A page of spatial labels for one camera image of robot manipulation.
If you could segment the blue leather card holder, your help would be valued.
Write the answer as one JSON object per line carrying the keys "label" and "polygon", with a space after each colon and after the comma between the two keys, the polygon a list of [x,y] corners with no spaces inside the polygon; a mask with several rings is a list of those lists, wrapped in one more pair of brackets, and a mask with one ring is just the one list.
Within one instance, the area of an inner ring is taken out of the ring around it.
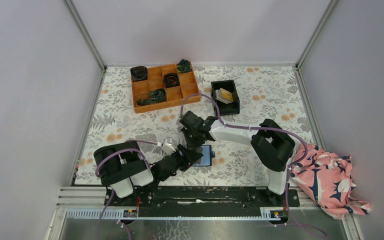
{"label": "blue leather card holder", "polygon": [[192,165],[193,167],[211,167],[213,165],[216,154],[211,145],[202,145],[196,149],[196,152],[201,153],[202,157]]}

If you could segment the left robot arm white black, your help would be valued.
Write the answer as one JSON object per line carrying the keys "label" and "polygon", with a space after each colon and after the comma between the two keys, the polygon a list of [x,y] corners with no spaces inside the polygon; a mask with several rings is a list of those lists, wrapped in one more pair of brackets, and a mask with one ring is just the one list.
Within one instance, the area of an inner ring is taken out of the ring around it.
{"label": "left robot arm white black", "polygon": [[139,140],[100,147],[93,153],[95,176],[105,187],[111,187],[116,199],[124,206],[135,200],[135,187],[158,185],[178,171],[185,172],[203,158],[199,149],[183,145],[171,148],[168,155],[150,164],[141,151]]}

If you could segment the black plastic card bin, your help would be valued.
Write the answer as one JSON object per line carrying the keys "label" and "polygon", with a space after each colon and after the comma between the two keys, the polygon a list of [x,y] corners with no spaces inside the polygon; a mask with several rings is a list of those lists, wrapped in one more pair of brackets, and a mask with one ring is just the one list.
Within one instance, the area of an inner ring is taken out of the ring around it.
{"label": "black plastic card bin", "polygon": [[240,99],[233,79],[212,81],[211,98],[216,102],[221,116],[240,113]]}

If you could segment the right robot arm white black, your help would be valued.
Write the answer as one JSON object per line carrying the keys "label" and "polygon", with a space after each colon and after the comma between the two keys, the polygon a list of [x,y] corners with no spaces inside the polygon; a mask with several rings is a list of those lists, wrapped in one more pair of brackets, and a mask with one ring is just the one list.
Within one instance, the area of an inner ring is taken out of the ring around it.
{"label": "right robot arm white black", "polygon": [[267,201],[279,206],[287,199],[286,168],[296,143],[274,120],[265,119],[259,125],[234,125],[221,122],[216,116],[203,119],[187,111],[180,116],[179,123],[190,149],[201,147],[207,141],[227,141],[252,147],[268,169]]}

